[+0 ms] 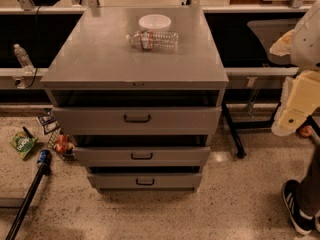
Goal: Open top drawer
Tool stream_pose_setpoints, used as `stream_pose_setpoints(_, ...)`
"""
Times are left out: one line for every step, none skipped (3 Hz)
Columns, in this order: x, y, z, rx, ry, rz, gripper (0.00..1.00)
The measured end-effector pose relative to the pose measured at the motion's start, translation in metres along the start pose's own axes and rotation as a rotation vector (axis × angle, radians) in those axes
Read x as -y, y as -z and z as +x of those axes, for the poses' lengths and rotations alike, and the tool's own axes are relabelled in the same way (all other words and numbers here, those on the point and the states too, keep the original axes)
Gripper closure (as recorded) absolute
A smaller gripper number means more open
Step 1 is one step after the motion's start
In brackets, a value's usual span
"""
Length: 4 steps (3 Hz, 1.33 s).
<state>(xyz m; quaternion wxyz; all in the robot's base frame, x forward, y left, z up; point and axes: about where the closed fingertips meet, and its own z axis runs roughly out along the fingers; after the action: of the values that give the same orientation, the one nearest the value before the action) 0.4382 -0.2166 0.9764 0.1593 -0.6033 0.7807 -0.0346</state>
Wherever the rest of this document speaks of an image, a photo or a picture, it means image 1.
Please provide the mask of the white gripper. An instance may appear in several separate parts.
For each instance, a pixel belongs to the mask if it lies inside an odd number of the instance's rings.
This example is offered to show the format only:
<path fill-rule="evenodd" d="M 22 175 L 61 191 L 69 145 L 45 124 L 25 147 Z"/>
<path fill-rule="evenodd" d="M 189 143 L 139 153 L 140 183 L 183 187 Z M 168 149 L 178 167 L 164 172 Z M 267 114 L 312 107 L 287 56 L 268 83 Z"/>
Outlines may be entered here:
<path fill-rule="evenodd" d="M 280 37 L 269 49 L 277 56 L 291 53 L 292 29 Z M 304 71 L 296 78 L 286 77 L 282 86 L 280 106 L 274 116 L 271 131 L 276 136 L 288 136 L 296 131 L 320 106 L 320 73 Z"/>

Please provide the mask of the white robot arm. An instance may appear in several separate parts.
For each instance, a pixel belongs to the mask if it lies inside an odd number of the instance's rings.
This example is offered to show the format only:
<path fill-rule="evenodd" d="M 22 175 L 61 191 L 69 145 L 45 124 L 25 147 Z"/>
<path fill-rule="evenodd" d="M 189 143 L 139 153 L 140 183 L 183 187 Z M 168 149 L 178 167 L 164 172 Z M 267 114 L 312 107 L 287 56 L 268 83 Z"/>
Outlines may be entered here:
<path fill-rule="evenodd" d="M 271 127 L 273 134 L 294 133 L 320 107 L 320 1 L 316 1 L 295 28 L 269 49 L 273 55 L 289 55 L 300 73 L 283 83 L 280 107 Z"/>

